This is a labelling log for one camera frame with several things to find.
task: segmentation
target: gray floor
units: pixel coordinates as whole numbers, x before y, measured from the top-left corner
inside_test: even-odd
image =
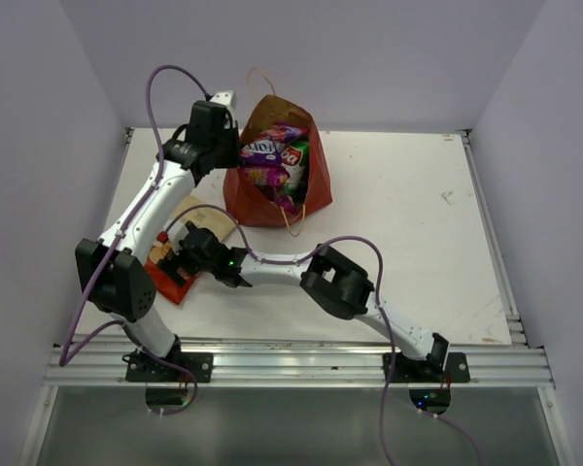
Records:
[[[144,389],[61,388],[39,465],[386,465],[377,389],[207,388],[162,420]],[[535,389],[454,390],[445,414],[487,465],[557,465]],[[418,416],[394,389],[388,434],[398,466],[476,465],[460,432]]]

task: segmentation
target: white wall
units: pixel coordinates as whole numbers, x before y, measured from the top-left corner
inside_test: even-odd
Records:
[[[472,127],[543,0],[61,0],[122,121],[149,126],[151,70],[188,67],[211,92],[253,101],[252,66],[322,128],[442,131]],[[161,126],[185,122],[196,88],[160,77]]]
[[[17,462],[123,134],[60,4],[0,1],[0,465]]]
[[[583,0],[548,0],[473,131],[525,330],[583,465]]]

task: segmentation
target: red paper bag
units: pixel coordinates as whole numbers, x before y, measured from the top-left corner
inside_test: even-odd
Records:
[[[286,226],[286,223],[295,223],[332,202],[330,175],[320,133],[306,110],[276,95],[266,95],[251,113],[240,142],[242,145],[253,142],[259,132],[270,128],[275,122],[309,128],[309,179],[304,205],[300,215],[285,217],[286,214],[271,204],[244,174],[237,169],[227,170],[223,187],[224,203],[228,212],[242,225]]]

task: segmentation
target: bag handle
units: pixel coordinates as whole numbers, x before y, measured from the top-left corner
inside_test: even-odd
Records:
[[[255,102],[259,101],[257,93],[253,89],[253,82],[251,81],[251,75],[253,74],[254,71],[257,71],[261,75],[261,77],[264,78],[268,84],[270,84],[270,89],[272,89],[272,95],[276,95],[276,90],[274,90],[274,83],[272,82],[268,74],[261,68],[254,66],[249,70],[248,74],[246,75],[246,86],[249,89],[249,92],[251,93],[253,100],[255,100]]]
[[[300,233],[302,233],[302,230],[304,230],[304,218],[307,213],[306,204],[302,204],[302,219],[300,220],[300,229],[295,233],[292,232],[292,227],[290,226],[288,216],[285,214],[285,210],[282,207],[280,209],[281,215],[283,216],[283,220],[285,221],[285,226],[288,228],[288,233],[290,233],[290,235],[292,235],[294,238],[297,238],[298,236],[300,236]]]

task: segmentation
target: white table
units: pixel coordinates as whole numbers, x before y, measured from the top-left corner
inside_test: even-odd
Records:
[[[172,130],[162,131],[162,140]],[[419,323],[456,344],[511,344],[497,277],[461,137],[441,134],[323,132],[334,202],[306,219],[292,238],[285,228],[248,228],[252,247],[292,253],[339,235],[375,242],[385,258],[383,296]],[[125,209],[151,170],[151,129],[136,129],[111,207],[108,226]],[[224,171],[214,171],[193,192],[224,206]],[[240,246],[234,233],[227,243]],[[337,244],[375,279],[367,246]],[[322,311],[298,288],[231,289],[200,277],[181,307],[157,296],[155,304],[181,336],[382,342],[355,321]],[[88,304],[85,333],[108,319]],[[120,332],[111,327],[107,332]]]

